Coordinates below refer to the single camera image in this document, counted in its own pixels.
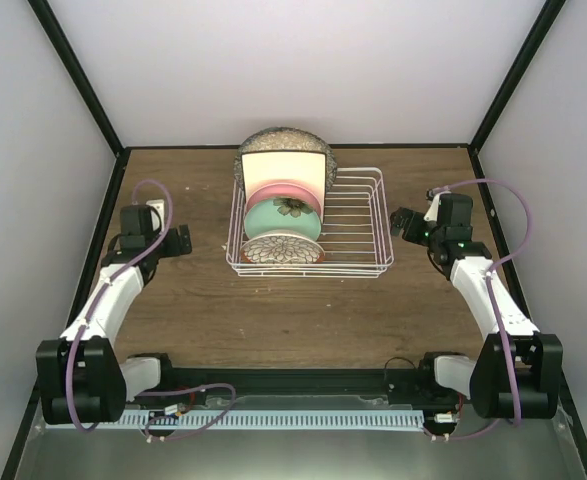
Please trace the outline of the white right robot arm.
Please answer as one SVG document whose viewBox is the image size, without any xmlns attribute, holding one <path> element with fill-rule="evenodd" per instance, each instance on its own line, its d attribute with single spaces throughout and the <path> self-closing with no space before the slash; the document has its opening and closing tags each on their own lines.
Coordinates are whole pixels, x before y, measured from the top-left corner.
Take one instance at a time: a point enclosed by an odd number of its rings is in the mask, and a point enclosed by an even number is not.
<svg viewBox="0 0 587 480">
<path fill-rule="evenodd" d="M 454 390 L 485 419 L 550 419 L 557 411 L 562 344 L 541 333 L 502 284 L 488 248 L 472 238 L 472 210 L 471 197 L 443 192 L 424 213 L 400 208 L 390 217 L 392 235 L 425 247 L 466 302 L 483 339 L 476 360 L 435 356 L 433 368 L 417 378 L 418 393 L 438 403 Z"/>
</svg>

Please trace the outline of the floral plate with orange rim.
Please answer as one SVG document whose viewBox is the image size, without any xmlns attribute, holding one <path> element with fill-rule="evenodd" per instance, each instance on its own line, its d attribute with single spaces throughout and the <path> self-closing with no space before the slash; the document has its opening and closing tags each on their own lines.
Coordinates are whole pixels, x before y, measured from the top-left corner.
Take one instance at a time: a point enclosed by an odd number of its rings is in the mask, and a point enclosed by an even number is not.
<svg viewBox="0 0 587 480">
<path fill-rule="evenodd" d="M 315 241 L 291 233 L 265 234 L 248 240 L 242 258 L 260 265 L 307 265 L 324 259 L 323 248 Z"/>
</svg>

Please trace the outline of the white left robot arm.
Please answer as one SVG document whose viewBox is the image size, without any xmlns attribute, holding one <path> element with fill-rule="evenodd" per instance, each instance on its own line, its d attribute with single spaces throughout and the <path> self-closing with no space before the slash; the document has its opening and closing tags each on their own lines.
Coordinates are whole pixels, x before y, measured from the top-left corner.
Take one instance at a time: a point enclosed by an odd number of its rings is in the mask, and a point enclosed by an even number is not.
<svg viewBox="0 0 587 480">
<path fill-rule="evenodd" d="M 107 247 L 86 304 L 58 338 L 37 348 L 37 384 L 47 424 L 92 430 L 119 420 L 126 404 L 141 393 L 157 404 L 176 395 L 178 381 L 162 369 L 161 355 L 119 362 L 114 352 L 127 312 L 160 260 L 192 251 L 187 226 L 171 222 L 172 209 L 164 200 L 121 209 L 120 231 Z"/>
</svg>

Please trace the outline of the teal plate with flower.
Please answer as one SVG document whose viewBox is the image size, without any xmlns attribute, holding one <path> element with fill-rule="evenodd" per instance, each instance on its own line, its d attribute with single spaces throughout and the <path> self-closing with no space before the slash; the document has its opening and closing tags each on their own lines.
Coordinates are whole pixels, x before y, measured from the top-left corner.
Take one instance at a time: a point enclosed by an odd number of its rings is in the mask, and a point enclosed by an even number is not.
<svg viewBox="0 0 587 480">
<path fill-rule="evenodd" d="M 317 240 L 321 228 L 316 211 L 301 200 L 286 197 L 264 200 L 244 218 L 244 232 L 249 239 L 274 230 L 286 230 Z"/>
</svg>

